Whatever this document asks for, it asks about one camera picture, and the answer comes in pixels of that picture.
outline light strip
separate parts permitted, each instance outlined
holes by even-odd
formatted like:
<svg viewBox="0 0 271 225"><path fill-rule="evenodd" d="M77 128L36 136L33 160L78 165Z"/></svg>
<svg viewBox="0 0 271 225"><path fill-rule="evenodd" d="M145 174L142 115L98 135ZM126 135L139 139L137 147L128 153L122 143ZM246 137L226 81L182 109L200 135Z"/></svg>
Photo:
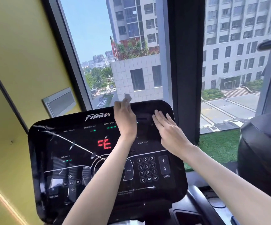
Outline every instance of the light strip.
<svg viewBox="0 0 271 225"><path fill-rule="evenodd" d="M28 223L23 219L16 210L10 205L10 203L2 196L0 193L0 202L4 205L4 207L10 212L10 214L17 220L21 225L28 225Z"/></svg>

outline tiled wall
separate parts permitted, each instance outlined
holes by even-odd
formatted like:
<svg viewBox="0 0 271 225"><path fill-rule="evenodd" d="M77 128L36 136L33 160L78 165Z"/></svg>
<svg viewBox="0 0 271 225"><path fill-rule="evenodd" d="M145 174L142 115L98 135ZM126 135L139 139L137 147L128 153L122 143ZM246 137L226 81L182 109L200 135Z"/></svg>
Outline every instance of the tiled wall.
<svg viewBox="0 0 271 225"><path fill-rule="evenodd" d="M130 94L131 102L162 99L162 87L154 87L152 66L160 65L160 56L148 55L111 63L119 101ZM133 90L130 70L143 69L145 90Z"/></svg>

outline black display panel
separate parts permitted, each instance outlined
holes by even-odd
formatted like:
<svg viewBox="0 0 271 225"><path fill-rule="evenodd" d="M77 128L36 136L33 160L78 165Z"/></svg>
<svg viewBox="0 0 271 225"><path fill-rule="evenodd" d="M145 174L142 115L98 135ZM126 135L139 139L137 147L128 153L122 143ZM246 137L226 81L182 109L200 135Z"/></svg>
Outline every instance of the black display panel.
<svg viewBox="0 0 271 225"><path fill-rule="evenodd" d="M155 109L173 118L171 107L162 100L132 103L131 107L137 116L137 137L126 160L114 210L141 202L181 200L187 191L183 162L161 145L152 120ZM36 207L44 222L54 221L72 207L119 136L113 107L39 121L30 128Z"/></svg>

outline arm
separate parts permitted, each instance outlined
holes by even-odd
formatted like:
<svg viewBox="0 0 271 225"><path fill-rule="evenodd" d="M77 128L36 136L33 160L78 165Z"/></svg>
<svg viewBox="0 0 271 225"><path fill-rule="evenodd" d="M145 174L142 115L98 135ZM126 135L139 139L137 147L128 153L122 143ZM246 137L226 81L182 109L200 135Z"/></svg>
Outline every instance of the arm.
<svg viewBox="0 0 271 225"><path fill-rule="evenodd" d="M137 132L136 116L124 99L115 102L114 114L121 136L71 208L63 225L107 224L126 163Z"/></svg>
<svg viewBox="0 0 271 225"><path fill-rule="evenodd" d="M153 115L162 145L205 179L241 225L271 224L271 197L191 144L171 117L166 116L159 111Z"/></svg>

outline red led display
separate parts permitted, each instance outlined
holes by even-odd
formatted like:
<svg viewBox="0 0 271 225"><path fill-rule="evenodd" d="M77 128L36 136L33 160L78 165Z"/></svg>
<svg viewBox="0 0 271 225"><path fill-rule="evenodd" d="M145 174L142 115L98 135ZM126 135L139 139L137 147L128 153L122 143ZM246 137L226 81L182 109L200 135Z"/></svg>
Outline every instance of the red led display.
<svg viewBox="0 0 271 225"><path fill-rule="evenodd" d="M104 149L111 149L111 143L108 142L108 139L98 140L98 146L104 147Z"/></svg>

